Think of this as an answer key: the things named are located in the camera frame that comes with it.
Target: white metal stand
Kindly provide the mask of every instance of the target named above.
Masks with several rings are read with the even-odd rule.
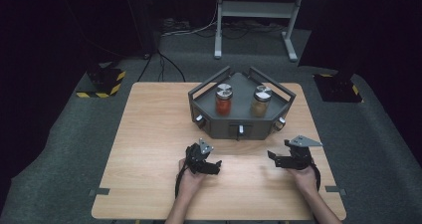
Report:
[[[268,17],[268,18],[290,18],[288,31],[282,33],[282,39],[286,44],[289,58],[292,62],[298,60],[291,41],[291,35],[298,17],[302,0],[295,3],[270,3],[270,2],[239,2],[218,0],[217,7],[217,31],[215,34],[214,57],[220,59],[222,56],[222,34],[221,21],[223,17]]]

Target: glass jar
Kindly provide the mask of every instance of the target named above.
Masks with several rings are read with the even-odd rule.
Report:
[[[215,111],[219,115],[227,115],[232,107],[232,87],[228,84],[220,84],[215,93]]]
[[[271,99],[271,88],[266,86],[257,86],[254,97],[251,102],[251,113],[253,116],[262,117],[267,112],[268,104]]]

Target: hand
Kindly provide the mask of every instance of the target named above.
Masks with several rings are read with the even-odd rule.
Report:
[[[317,192],[316,174],[311,166],[303,170],[287,168],[287,171],[295,179],[296,186],[302,194]]]
[[[184,162],[185,158],[179,160],[179,169],[183,168]],[[193,174],[190,168],[187,168],[183,172],[182,179],[180,180],[178,195],[189,199],[192,198],[201,187],[206,176],[207,174],[200,172]]]

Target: wooden table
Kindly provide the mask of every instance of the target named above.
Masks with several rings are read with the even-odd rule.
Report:
[[[92,214],[99,219],[166,219],[174,200],[178,160],[202,137],[214,146],[208,162],[222,160],[218,175],[208,175],[193,199],[187,220],[311,220],[307,204],[291,176],[276,167],[267,150],[289,155],[284,139],[299,134],[319,140],[303,90],[297,94],[286,126],[265,140],[212,139],[191,120],[188,92],[197,83],[133,85],[110,152]],[[321,173],[320,194],[345,218],[323,148],[311,147]]]

